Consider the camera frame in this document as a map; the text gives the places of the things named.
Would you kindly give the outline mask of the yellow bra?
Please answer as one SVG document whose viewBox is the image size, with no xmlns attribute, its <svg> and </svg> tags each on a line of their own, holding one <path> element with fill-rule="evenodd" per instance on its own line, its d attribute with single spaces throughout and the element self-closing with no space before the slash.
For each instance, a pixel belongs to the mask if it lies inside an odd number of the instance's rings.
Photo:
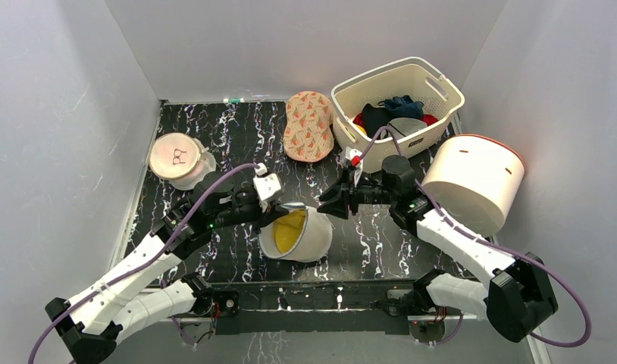
<svg viewBox="0 0 617 364">
<path fill-rule="evenodd" d="M 273 223 L 275 245 L 280 253 L 287 253 L 302 235 L 306 210 L 296 209 Z"/>
</svg>

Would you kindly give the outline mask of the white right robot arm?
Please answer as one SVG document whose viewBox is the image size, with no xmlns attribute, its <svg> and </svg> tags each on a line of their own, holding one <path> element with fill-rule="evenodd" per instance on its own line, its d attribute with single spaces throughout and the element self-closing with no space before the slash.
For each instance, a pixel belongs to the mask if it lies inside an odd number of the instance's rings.
<svg viewBox="0 0 617 364">
<path fill-rule="evenodd" d="M 409 160 L 398 155 L 384 159 L 379 178 L 360 168 L 358 157 L 346 162 L 336 181 L 319 196 L 318 211 L 347 219 L 361 205 L 387 205 L 395 224 L 458 262 L 472 273 L 457 278 L 433 269 L 398 298 L 375 306 L 390 315 L 432 314 L 452 307 L 486 318 L 505 339 L 519 342 L 558 311 L 542 260 L 532 253 L 514 257 L 469 238 L 464 227 L 437 211 L 418 188 Z"/>
</svg>

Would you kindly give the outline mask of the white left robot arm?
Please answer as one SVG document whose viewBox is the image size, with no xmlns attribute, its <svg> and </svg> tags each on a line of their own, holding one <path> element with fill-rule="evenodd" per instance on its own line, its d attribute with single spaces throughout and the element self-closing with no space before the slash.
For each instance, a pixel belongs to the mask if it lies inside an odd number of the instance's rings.
<svg viewBox="0 0 617 364">
<path fill-rule="evenodd" d="M 46 305 L 50 328 L 56 330 L 74 363 L 101 363 L 129 336 L 176 315 L 236 314 L 225 301 L 237 302 L 237 296 L 215 290 L 194 273 L 151 294 L 142 291 L 209 244 L 215 229 L 245 223 L 263 228 L 282 215 L 277 201 L 282 193 L 280 180 L 263 165 L 255 167 L 250 184 L 235 184 L 234 175 L 248 167 L 210 173 L 194 192 L 174 203 L 108 273 L 81 293 L 69 299 L 56 297 Z"/>
</svg>

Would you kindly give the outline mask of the floral padded laundry bag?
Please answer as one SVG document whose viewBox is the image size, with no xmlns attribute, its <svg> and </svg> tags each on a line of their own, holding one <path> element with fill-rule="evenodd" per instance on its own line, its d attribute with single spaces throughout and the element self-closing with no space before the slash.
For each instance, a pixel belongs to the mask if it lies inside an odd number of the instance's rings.
<svg viewBox="0 0 617 364">
<path fill-rule="evenodd" d="M 326 95 L 315 91 L 293 95 L 286 102 L 286 117 L 283 148 L 289 158 L 314 163 L 333 150 L 334 106 Z"/>
</svg>

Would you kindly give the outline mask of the cream perforated laundry basket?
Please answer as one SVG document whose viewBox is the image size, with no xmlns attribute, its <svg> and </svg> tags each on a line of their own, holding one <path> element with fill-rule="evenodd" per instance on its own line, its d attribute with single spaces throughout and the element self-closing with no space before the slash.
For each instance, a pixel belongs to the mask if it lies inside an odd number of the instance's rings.
<svg viewBox="0 0 617 364">
<path fill-rule="evenodd" d="M 424 112 L 433 115 L 437 122 L 399 137 L 397 144 L 390 137 L 372 142 L 369 130 L 363 134 L 354 125 L 353 118 L 367 104 L 378 107 L 385 99 L 404 95 L 423 102 Z M 361 152 L 370 146 L 362 163 L 363 171 L 369 174 L 379 171 L 382 161 L 389 155 L 401 152 L 411 158 L 436 144 L 465 104 L 465 97 L 456 85 L 419 57 L 399 59 L 354 76 L 337 84 L 330 97 L 337 113 L 333 123 L 337 142 L 342 149 Z"/>
</svg>

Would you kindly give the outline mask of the clothes pile in basket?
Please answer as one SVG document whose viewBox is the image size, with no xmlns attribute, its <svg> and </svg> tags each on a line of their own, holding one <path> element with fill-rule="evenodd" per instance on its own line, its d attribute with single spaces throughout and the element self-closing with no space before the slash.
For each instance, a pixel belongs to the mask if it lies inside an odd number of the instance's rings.
<svg viewBox="0 0 617 364">
<path fill-rule="evenodd" d="M 410 96 L 394 96 L 378 103 L 366 104 L 352 122 L 364 135 L 372 138 L 381 127 L 387 127 L 399 137 L 407 137 L 438 122 L 424 113 L 424 103 Z"/>
</svg>

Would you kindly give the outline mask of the white cylindrical drum container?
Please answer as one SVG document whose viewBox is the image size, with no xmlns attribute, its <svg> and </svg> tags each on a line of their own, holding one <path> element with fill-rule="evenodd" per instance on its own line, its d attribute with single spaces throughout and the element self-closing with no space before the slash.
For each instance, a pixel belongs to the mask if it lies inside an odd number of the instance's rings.
<svg viewBox="0 0 617 364">
<path fill-rule="evenodd" d="M 446 140 L 422 181 L 451 217 L 483 237 L 498 233 L 525 175 L 520 155 L 477 134 Z"/>
</svg>

